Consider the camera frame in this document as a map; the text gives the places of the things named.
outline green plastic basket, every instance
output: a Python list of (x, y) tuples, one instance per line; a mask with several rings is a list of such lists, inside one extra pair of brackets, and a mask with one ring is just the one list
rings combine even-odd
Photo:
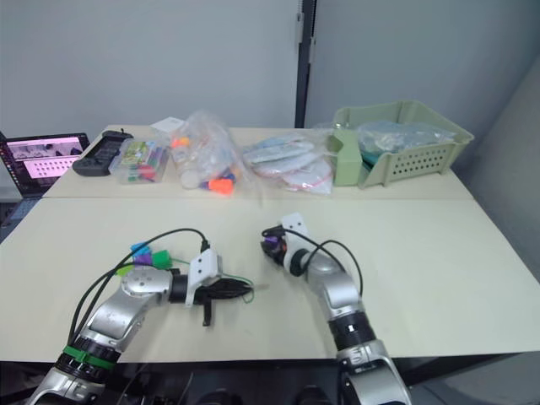
[[(392, 121), (398, 123), (425, 122), (456, 134), (455, 141), (419, 148), (405, 149), (396, 154), (382, 154), (371, 170), (362, 165), (358, 139), (355, 136), (357, 126), (366, 122)], [(333, 125), (336, 129), (331, 136), (330, 145), (337, 153), (334, 158), (334, 185), (360, 188), (403, 180), (409, 177), (429, 173), (446, 173), (457, 156), (474, 139), (474, 136), (447, 120), (438, 112), (431, 110), (419, 101), (404, 100), (389, 104), (369, 107), (345, 107), (337, 110)]]

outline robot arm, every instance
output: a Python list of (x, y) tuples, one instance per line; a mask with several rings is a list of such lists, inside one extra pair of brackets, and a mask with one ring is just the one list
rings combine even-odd
[(337, 359), (343, 366), (343, 396), (349, 404), (410, 405), (408, 390), (388, 356), (384, 344), (370, 326), (364, 304), (351, 277), (330, 257), (314, 249), (292, 230), (307, 236), (304, 220), (297, 213), (282, 219), (281, 226), (263, 232), (262, 249), (296, 277), (305, 275), (332, 331)]
[[(94, 402), (105, 389), (120, 355), (143, 325), (146, 312), (168, 302), (184, 302), (191, 307), (199, 301), (197, 289), (221, 275), (220, 258), (211, 249), (191, 261), (187, 275), (135, 267), (94, 312), (73, 343), (64, 348), (27, 403)], [(208, 324), (211, 304), (209, 300), (203, 303), (204, 324)]]

